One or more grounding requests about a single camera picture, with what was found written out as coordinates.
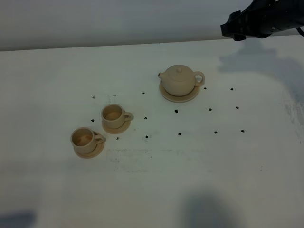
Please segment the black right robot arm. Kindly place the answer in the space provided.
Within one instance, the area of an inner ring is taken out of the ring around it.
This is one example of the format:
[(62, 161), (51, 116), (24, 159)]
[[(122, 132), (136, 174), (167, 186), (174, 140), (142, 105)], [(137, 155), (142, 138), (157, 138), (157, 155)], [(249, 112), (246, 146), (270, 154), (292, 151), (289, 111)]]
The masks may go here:
[(220, 28), (222, 36), (242, 41), (247, 37), (267, 38), (289, 29), (303, 36), (303, 26), (303, 0), (254, 0), (245, 10), (231, 13)]

